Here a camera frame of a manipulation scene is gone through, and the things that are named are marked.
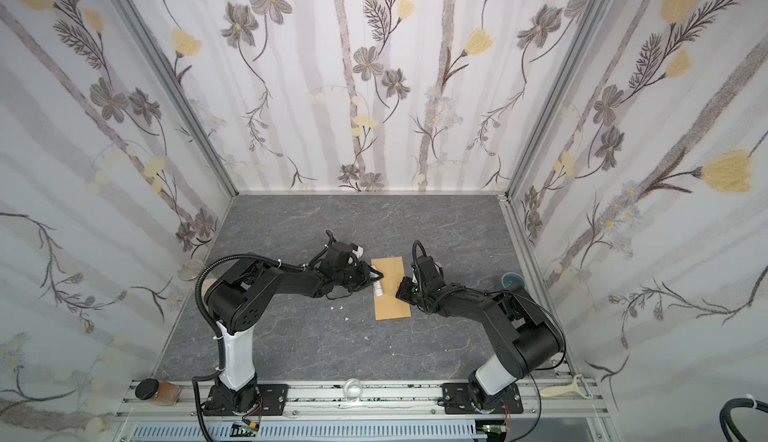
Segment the tan paper envelope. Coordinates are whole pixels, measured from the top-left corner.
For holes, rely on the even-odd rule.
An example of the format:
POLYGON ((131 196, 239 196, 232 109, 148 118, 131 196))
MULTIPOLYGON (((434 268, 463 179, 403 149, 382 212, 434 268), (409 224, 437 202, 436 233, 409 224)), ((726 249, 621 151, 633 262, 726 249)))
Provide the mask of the tan paper envelope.
POLYGON ((384 274, 381 279, 383 295, 374 295, 374 313, 376 321, 410 318, 411 306, 396 297, 397 290, 405 277, 404 262, 401 257, 377 258, 372 260, 372 267, 384 274))

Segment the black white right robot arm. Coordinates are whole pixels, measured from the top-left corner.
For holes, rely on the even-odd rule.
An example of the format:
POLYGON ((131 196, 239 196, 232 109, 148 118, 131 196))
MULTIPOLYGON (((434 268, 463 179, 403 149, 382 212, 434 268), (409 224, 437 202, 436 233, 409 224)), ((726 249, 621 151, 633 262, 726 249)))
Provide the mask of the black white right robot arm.
POLYGON ((401 281, 396 297, 425 314, 460 317, 482 325, 493 355, 467 379, 461 395, 444 395, 445 407, 491 412, 505 403, 509 388, 556 354, 564 354, 561 328, 525 287, 483 291, 448 283, 442 267, 416 240, 413 275, 401 281))

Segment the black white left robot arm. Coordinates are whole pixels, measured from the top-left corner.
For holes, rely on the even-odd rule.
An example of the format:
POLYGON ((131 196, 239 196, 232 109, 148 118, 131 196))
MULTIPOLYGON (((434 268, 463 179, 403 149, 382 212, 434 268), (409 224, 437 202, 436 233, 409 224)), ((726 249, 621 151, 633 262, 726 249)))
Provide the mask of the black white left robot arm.
POLYGON ((198 275, 195 305, 217 344, 215 371, 192 378, 197 414, 246 416, 264 408, 253 362, 253 329, 277 294, 312 299, 341 287, 349 295, 384 274, 362 259, 362 248, 331 240, 309 262, 295 265, 256 253, 221 257, 198 275))

